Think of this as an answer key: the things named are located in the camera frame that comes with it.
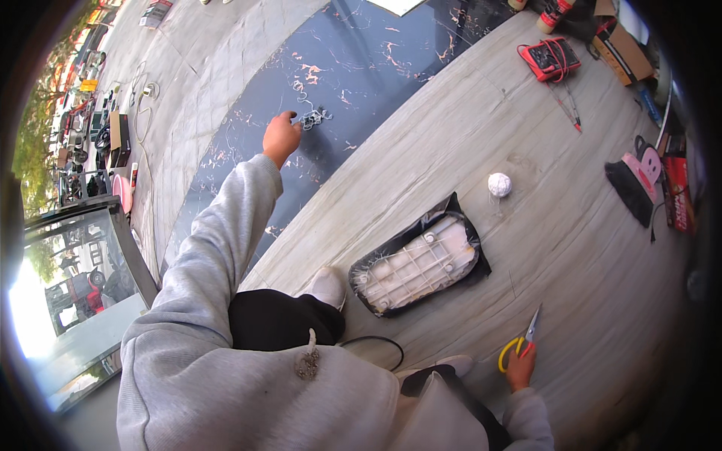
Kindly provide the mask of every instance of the yellow scissor handle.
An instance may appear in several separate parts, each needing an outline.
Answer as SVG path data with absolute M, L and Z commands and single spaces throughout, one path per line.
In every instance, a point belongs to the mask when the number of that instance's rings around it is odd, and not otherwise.
M 504 349 L 502 349 L 501 354 L 499 354 L 499 371 L 506 373 L 506 368 L 504 368 L 504 355 L 506 354 L 506 351 L 508 351 L 511 346 L 516 345 L 516 355 L 519 355 L 519 351 L 521 351 L 521 344 L 524 342 L 524 337 L 517 337 L 514 338 L 512 341 L 506 344 L 504 346 Z

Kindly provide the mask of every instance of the red multimeter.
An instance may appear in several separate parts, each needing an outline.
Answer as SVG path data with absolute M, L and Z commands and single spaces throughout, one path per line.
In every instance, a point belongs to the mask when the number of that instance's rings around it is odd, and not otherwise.
M 582 65 L 572 46 L 562 37 L 543 40 L 536 45 L 522 44 L 516 51 L 540 82 L 552 78 L 555 78 L 554 82 L 561 82 L 570 71 Z

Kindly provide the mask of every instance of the black pants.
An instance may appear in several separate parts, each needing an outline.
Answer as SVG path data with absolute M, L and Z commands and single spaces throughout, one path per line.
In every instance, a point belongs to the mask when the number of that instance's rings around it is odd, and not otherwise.
M 346 330 L 340 311 L 310 294 L 291 297 L 272 289 L 259 289 L 235 295 L 228 307 L 234 349 L 281 351 L 308 344 L 308 329 L 316 332 L 316 343 L 333 346 Z M 432 372 L 438 372 L 489 437 L 489 450 L 503 450 L 511 437 L 494 414 L 466 389 L 451 365 L 437 365 L 408 376 L 401 394 L 418 397 Z

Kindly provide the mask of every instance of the shoe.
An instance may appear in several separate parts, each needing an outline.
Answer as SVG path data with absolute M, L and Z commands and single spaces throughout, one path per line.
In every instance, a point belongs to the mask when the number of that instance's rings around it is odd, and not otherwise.
M 464 377 L 467 373 L 469 373 L 469 371 L 471 371 L 471 368 L 474 367 L 474 359 L 472 359 L 470 356 L 459 354 L 457 356 L 445 357 L 434 363 L 432 366 L 435 367 L 436 365 L 451 365 L 457 377 Z M 417 371 L 421 370 L 418 368 L 405 369 L 404 371 L 394 373 L 394 376 L 399 379 L 400 383 L 404 383 L 404 379 L 406 379 L 410 375 L 413 375 Z
M 308 293 L 341 311 L 346 302 L 346 279 L 335 268 L 324 266 L 313 277 Z

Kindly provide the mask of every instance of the gray hoodie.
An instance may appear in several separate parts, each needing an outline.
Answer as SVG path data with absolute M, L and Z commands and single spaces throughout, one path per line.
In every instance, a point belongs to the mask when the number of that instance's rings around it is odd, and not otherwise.
M 397 414 L 393 374 L 338 346 L 231 349 L 228 305 L 283 191 L 264 155 L 240 163 L 193 221 L 153 308 L 122 342 L 118 436 L 124 450 L 488 449 L 481 424 L 434 374 Z M 514 450 L 551 450 L 547 411 L 531 388 L 511 395 Z

